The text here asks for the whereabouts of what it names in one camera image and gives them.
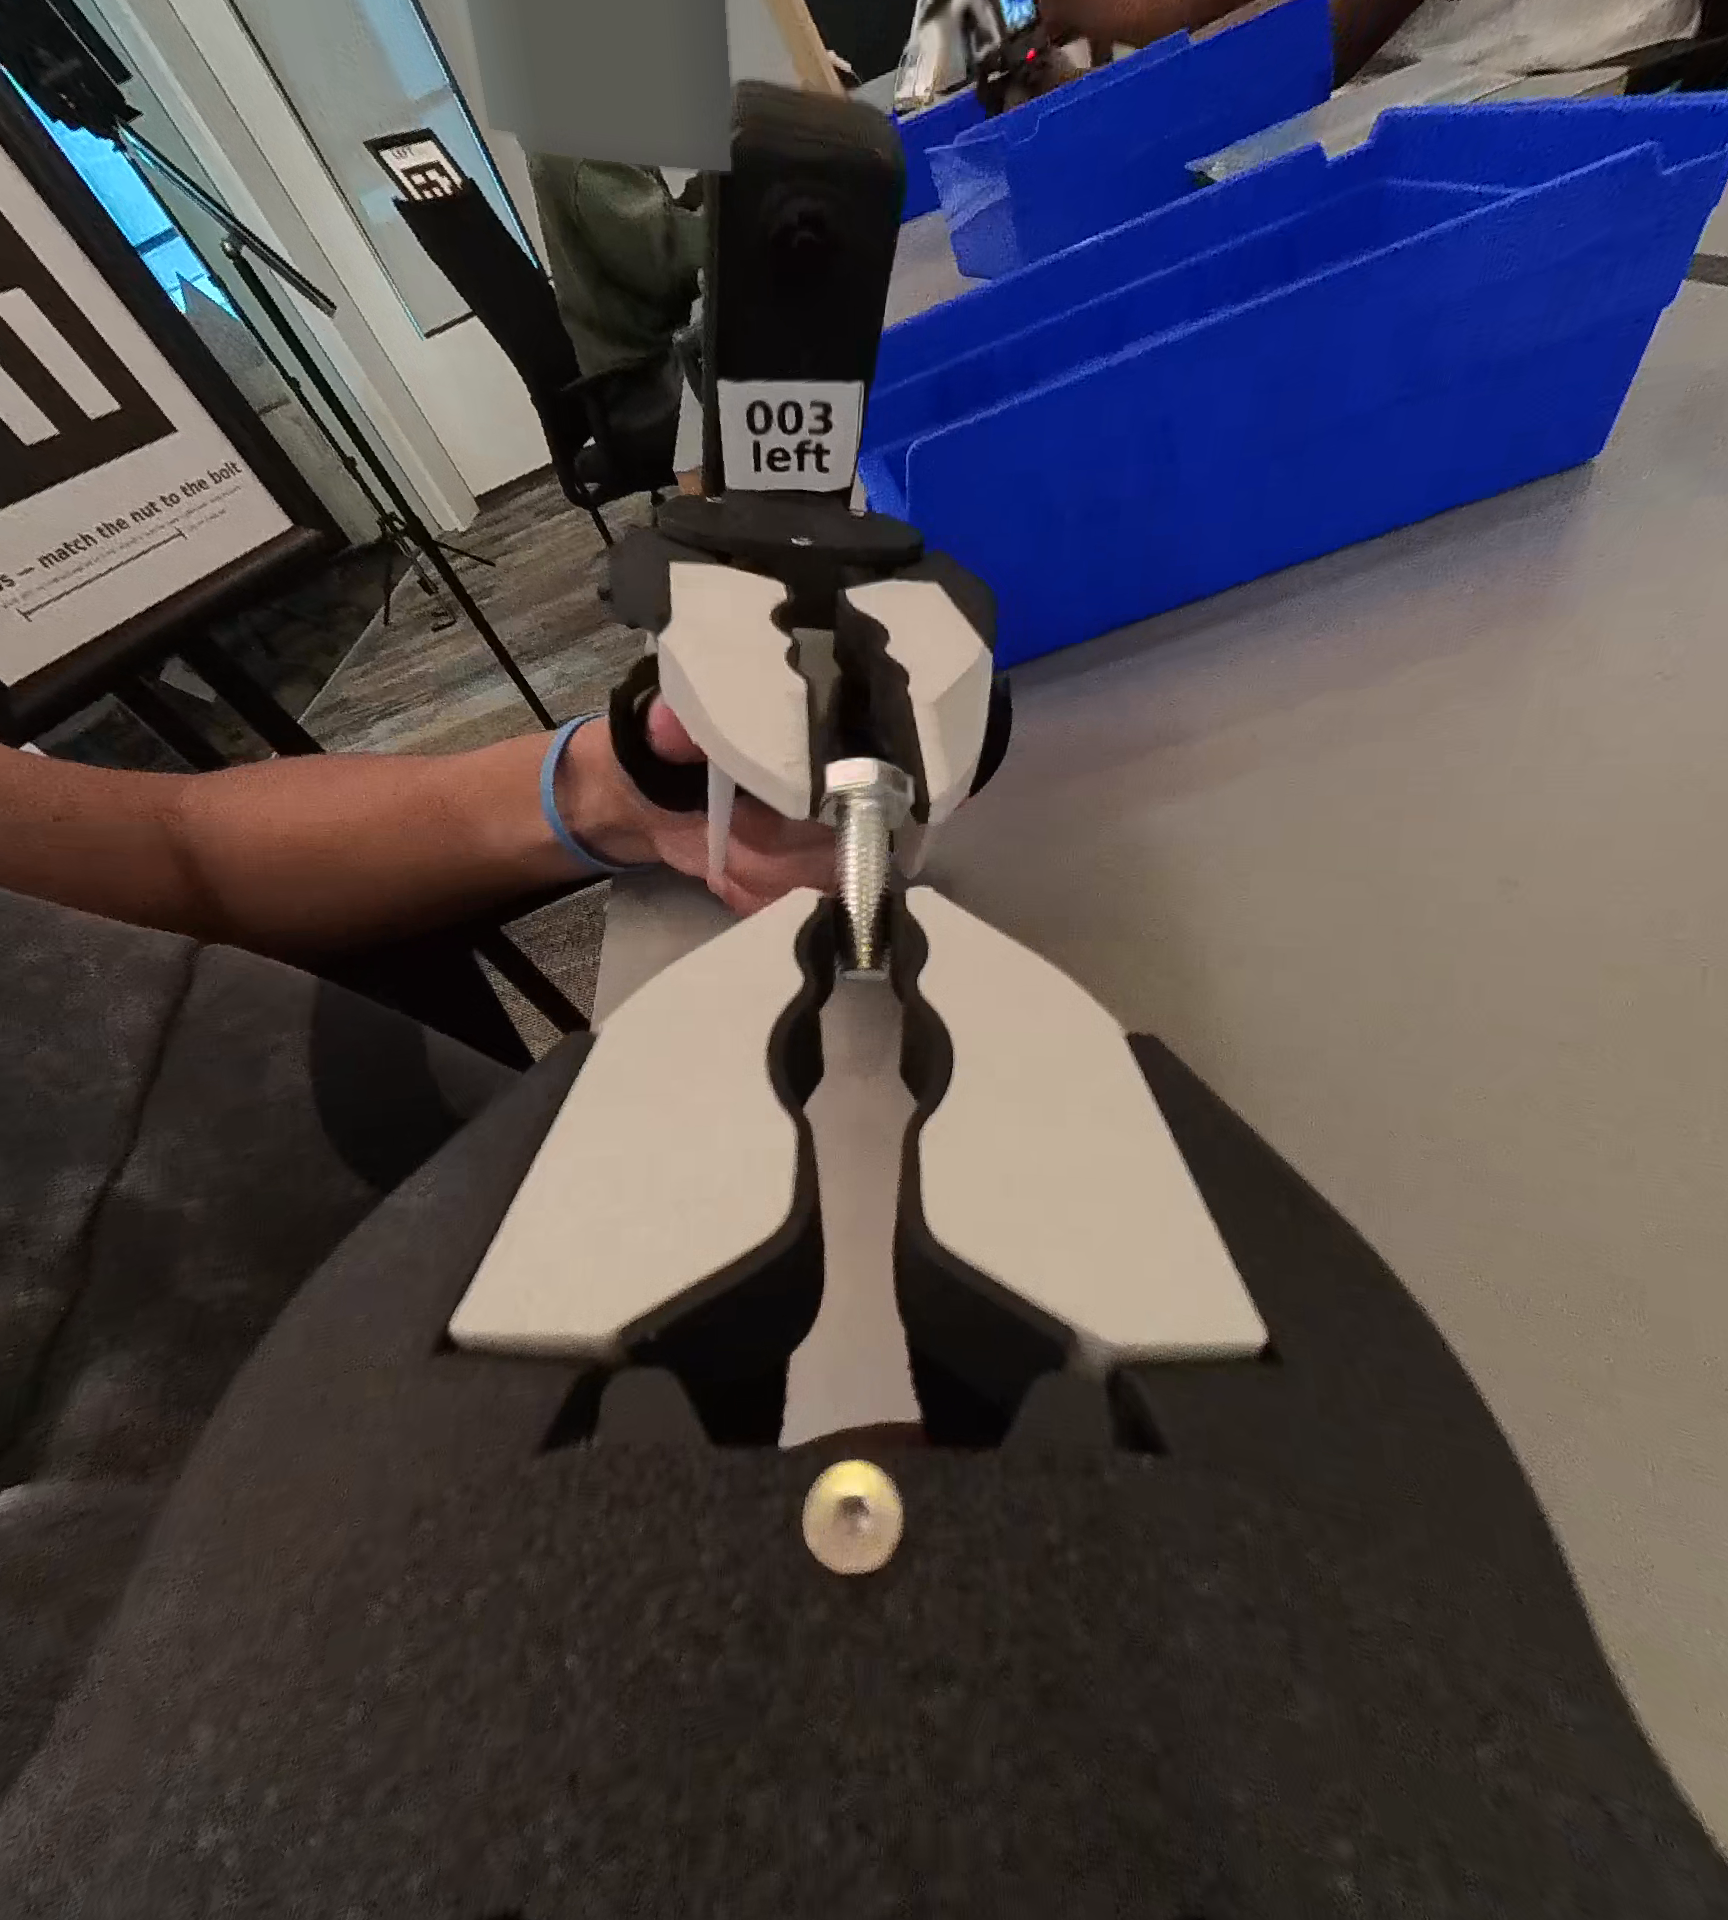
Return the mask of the person's left forearm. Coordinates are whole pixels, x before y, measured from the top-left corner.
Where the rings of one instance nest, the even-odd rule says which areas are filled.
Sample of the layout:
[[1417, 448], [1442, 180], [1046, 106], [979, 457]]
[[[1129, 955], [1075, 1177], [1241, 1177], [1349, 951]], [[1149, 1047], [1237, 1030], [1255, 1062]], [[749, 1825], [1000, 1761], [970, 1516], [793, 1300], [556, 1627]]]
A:
[[276, 957], [484, 922], [574, 876], [545, 803], [562, 735], [183, 775], [0, 743], [0, 892]]

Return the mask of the blue wristband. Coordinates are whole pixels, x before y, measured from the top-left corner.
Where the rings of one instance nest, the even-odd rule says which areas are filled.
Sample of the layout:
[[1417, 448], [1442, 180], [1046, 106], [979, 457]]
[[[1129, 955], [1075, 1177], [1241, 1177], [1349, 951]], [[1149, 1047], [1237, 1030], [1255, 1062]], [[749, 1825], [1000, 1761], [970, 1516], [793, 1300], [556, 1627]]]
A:
[[539, 796], [545, 828], [548, 828], [554, 843], [574, 862], [577, 870], [587, 876], [615, 880], [648, 872], [651, 868], [644, 862], [612, 862], [598, 852], [592, 852], [589, 843], [566, 824], [560, 801], [560, 773], [564, 755], [577, 741], [579, 733], [602, 718], [604, 716], [601, 712], [591, 710], [560, 721], [553, 729], [548, 748], [540, 759]]

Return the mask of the blue plastic bin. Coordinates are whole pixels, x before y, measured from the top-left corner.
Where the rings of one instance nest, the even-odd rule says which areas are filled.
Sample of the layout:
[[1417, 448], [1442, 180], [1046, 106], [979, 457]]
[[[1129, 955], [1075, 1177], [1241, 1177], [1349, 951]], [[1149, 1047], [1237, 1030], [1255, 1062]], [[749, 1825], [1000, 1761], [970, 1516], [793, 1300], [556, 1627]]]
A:
[[889, 327], [869, 505], [1044, 657], [1596, 460], [1728, 182], [1728, 89], [1430, 103]]
[[1333, 96], [1327, 2], [1166, 36], [935, 150], [961, 275], [990, 282], [1197, 189], [1198, 163]]
[[986, 117], [988, 113], [972, 85], [962, 85], [924, 108], [890, 113], [890, 123], [905, 154], [903, 224], [920, 219], [940, 208], [940, 189], [931, 155], [964, 132], [981, 127]]

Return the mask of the framed marker sign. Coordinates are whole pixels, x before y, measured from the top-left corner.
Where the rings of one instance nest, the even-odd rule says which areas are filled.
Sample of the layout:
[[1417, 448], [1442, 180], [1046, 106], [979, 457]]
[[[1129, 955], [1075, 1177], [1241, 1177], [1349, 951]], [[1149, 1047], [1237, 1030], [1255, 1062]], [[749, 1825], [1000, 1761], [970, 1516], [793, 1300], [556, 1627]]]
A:
[[0, 70], [0, 743], [187, 657], [344, 547]]

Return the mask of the small marker sign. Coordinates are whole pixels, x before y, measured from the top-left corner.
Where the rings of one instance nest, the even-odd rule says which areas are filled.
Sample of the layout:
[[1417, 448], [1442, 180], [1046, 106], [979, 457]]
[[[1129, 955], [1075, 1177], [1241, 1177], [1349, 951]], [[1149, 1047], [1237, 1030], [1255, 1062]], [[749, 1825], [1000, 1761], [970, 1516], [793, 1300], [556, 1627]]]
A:
[[362, 146], [392, 182], [396, 198], [404, 202], [458, 198], [475, 183], [433, 127], [373, 135]]

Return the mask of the black office chair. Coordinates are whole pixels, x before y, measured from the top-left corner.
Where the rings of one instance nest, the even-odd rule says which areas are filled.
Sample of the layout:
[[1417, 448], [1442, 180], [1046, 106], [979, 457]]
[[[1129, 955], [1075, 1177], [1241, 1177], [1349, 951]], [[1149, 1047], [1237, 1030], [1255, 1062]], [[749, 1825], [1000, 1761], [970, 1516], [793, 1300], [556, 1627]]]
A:
[[395, 203], [422, 252], [512, 361], [540, 420], [564, 499], [615, 547], [604, 508], [676, 484], [670, 451], [660, 468], [629, 460], [646, 449], [648, 433], [634, 430], [634, 445], [624, 443], [620, 410], [651, 385], [651, 373], [637, 366], [585, 373], [554, 282], [521, 247], [476, 182]]

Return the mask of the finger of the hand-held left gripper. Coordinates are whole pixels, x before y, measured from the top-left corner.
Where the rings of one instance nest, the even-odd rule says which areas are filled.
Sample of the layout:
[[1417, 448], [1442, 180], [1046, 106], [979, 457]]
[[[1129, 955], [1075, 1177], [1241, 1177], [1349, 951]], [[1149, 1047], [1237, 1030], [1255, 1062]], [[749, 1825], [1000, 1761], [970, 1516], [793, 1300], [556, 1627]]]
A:
[[986, 758], [997, 657], [945, 580], [885, 577], [840, 591], [840, 677], [863, 698], [869, 754], [913, 787], [892, 843], [917, 880]]
[[784, 820], [814, 812], [810, 686], [788, 626], [784, 581], [674, 560], [670, 616], [657, 638], [659, 687], [707, 765], [707, 880], [729, 873], [740, 794]]

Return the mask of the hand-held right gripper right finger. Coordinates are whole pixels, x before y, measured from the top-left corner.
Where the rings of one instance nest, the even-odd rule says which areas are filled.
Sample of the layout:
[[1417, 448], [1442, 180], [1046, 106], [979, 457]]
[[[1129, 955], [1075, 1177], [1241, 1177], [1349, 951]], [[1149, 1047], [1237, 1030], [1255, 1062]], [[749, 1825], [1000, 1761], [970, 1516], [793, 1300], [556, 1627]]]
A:
[[1069, 972], [940, 889], [895, 905], [895, 1298], [924, 1437], [995, 1450], [1046, 1379], [1248, 1366], [1271, 1332], [1149, 1062]]

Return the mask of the document stand with black board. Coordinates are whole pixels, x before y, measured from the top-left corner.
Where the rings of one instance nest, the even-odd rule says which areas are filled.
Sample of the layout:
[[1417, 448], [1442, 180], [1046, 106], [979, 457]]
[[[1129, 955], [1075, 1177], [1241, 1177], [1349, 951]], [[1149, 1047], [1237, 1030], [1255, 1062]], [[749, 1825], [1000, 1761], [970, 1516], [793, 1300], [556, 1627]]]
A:
[[791, 61], [796, 83], [806, 92], [840, 96], [852, 89], [852, 70], [824, 41], [806, 2], [773, 0], [763, 4]]

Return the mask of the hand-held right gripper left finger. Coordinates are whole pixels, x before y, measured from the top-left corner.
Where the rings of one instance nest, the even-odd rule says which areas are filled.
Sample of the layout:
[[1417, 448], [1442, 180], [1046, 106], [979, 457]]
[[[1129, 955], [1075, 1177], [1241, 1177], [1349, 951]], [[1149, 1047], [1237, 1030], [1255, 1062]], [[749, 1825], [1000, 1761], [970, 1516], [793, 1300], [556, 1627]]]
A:
[[722, 1446], [781, 1443], [824, 1298], [806, 1116], [824, 1077], [824, 897], [800, 888], [597, 1030], [447, 1323], [579, 1379], [673, 1375]]

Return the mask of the person's left hand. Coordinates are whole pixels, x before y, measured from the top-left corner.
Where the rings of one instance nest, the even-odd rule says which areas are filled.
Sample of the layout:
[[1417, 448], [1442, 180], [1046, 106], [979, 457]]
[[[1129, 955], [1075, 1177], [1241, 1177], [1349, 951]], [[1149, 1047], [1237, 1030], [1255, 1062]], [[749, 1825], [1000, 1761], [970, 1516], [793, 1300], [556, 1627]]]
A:
[[579, 731], [558, 773], [558, 800], [572, 832], [610, 862], [643, 862], [708, 888], [739, 916], [837, 884], [831, 828], [781, 816], [751, 796], [735, 796], [715, 826], [707, 810], [657, 803], [620, 759], [608, 718]]

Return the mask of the small steel bolt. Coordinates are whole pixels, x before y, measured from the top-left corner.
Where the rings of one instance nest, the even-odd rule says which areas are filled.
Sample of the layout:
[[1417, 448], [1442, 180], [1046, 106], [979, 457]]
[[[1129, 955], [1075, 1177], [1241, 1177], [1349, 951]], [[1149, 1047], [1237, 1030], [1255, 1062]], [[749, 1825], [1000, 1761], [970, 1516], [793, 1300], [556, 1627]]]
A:
[[837, 901], [846, 962], [886, 954], [886, 901], [901, 829], [913, 820], [914, 780], [875, 755], [846, 755], [824, 770], [819, 820], [835, 834]]

